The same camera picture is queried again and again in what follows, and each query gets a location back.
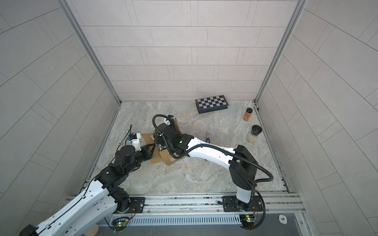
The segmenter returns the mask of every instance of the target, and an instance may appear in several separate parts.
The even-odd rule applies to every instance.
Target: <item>ventilation grille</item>
[[[135,216],[129,226],[147,225],[234,225],[241,224],[239,215],[177,215],[177,216]]]

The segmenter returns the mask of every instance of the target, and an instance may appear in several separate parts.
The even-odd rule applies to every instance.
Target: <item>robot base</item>
[[[223,202],[223,210],[225,212],[239,212],[242,211],[238,208],[238,199],[236,199],[236,196],[223,196],[222,202]],[[255,195],[251,196],[251,200],[248,204],[245,204],[245,211],[263,211],[260,197]]]

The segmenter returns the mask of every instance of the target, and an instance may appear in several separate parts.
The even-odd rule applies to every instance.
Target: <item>mounting plate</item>
[[[225,206],[225,205],[223,206],[223,210],[225,212],[240,212],[240,211],[242,211],[242,210],[238,209],[236,201],[237,201],[236,196],[223,196],[222,202],[227,205],[227,206]],[[263,211],[262,205],[259,204],[259,202],[261,202],[259,196],[257,196],[257,195],[251,196],[251,200],[249,202],[251,207],[247,211],[255,211],[255,208],[257,209],[257,211]]]

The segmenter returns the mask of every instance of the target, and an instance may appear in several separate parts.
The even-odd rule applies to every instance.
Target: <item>black mounting plate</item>
[[[133,213],[142,213],[143,212],[145,200],[146,199],[144,197],[131,197],[130,198],[130,204],[133,204],[135,206],[135,208],[132,207]],[[124,213],[131,213],[131,209],[128,208],[127,211],[125,211]]]
[[[238,207],[237,207],[236,196],[223,196],[222,197],[222,202],[224,204],[226,204],[226,205],[223,205],[223,210],[225,212],[239,212],[239,211],[242,211],[242,210],[238,209]],[[262,205],[259,204],[259,202],[261,202],[259,196],[257,196],[257,195],[251,196],[251,200],[249,201],[250,208],[248,208],[247,211],[255,211],[255,208],[257,209],[257,211],[263,211]]]

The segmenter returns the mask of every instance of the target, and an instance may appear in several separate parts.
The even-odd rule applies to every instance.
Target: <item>cardboard box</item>
[[[176,132],[179,134],[179,135],[182,135],[181,131],[180,131],[180,128],[178,127],[178,123],[177,123],[177,120],[175,118],[175,127],[176,127]],[[152,135],[153,133],[150,133],[150,134],[141,134],[144,141],[146,142],[146,144],[152,144],[154,143],[153,139],[152,139]],[[184,159],[185,157],[183,158],[180,158],[180,159],[174,159],[168,152],[167,149],[164,149],[162,151],[159,151],[158,147],[155,148],[153,154],[152,154],[152,158],[150,159],[150,163],[151,165],[153,164],[156,164],[156,163],[159,163],[159,162],[164,162],[166,165],[172,165],[173,163],[181,160],[181,159]]]

